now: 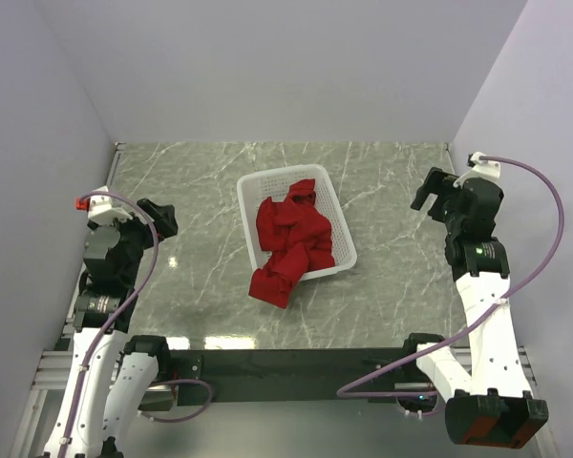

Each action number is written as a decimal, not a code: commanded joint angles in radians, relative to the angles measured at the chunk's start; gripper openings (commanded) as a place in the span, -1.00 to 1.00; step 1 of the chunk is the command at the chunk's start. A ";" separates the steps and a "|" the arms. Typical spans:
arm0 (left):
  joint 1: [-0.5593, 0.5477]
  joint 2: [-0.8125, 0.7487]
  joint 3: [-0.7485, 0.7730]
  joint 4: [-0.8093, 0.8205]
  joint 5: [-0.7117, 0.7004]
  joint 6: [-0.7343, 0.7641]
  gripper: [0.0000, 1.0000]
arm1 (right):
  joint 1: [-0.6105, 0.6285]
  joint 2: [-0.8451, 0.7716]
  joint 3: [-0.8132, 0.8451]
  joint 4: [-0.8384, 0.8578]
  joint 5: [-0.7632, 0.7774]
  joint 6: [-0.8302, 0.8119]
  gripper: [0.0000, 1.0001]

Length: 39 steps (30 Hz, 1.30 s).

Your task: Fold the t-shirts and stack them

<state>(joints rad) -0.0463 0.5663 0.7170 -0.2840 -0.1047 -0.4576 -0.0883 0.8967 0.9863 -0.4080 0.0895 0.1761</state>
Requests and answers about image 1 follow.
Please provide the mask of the white plastic perforated basket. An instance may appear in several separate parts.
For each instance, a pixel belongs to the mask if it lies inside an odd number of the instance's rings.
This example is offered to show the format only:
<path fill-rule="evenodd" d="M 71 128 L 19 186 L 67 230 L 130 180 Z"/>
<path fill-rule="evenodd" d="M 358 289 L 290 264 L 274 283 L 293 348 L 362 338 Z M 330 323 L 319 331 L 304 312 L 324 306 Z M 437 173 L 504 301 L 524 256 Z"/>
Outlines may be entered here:
<path fill-rule="evenodd" d="M 273 252 L 299 242 L 316 267 L 301 281 L 351 269 L 357 252 L 329 173 L 320 164 L 264 170 L 236 185 L 251 268 L 263 268 Z"/>

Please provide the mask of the red t shirt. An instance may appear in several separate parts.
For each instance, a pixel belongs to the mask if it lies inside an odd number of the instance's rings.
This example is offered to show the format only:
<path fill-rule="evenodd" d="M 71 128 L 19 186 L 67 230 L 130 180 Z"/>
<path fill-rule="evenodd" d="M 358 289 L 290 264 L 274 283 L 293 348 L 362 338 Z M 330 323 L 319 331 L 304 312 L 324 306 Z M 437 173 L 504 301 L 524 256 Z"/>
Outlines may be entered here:
<path fill-rule="evenodd" d="M 252 274 L 250 297 L 285 309 L 307 272 L 335 265 L 332 225 L 315 203 L 313 178 L 291 184 L 282 201 L 266 198 L 261 203 L 256 217 L 258 240 L 271 256 Z"/>

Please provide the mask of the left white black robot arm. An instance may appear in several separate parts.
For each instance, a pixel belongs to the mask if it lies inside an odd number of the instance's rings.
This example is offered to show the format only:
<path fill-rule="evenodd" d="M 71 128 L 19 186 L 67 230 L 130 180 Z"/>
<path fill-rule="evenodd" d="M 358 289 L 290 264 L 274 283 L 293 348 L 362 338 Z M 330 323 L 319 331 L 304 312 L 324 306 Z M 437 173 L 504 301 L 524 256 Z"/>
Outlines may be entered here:
<path fill-rule="evenodd" d="M 130 338 L 128 330 L 146 280 L 138 278 L 145 250 L 179 226 L 172 205 L 142 198 L 131 211 L 114 204 L 101 189 L 77 201 L 88 215 L 84 269 L 74 303 L 73 356 L 64 397 L 46 457 L 118 457 L 124 434 L 147 387 L 165 381 L 172 370 L 163 337 Z"/>

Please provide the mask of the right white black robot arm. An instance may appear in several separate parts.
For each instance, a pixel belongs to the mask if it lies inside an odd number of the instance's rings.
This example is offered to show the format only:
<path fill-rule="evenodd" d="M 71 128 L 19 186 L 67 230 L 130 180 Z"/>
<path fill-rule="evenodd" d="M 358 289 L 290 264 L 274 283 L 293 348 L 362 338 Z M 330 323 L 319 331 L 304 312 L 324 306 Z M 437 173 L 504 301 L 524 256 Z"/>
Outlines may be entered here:
<path fill-rule="evenodd" d="M 435 196 L 428 215 L 446 228 L 445 258 L 464 307 L 471 367 L 449 346 L 418 343 L 400 357 L 405 377 L 432 381 L 445 401 L 445 425 L 455 444 L 523 448 L 546 424 L 546 401 L 534 397 L 517 347 L 510 304 L 510 268 L 494 236 L 503 200 L 497 182 L 478 173 L 458 177 L 433 167 L 416 191 L 418 210 Z"/>

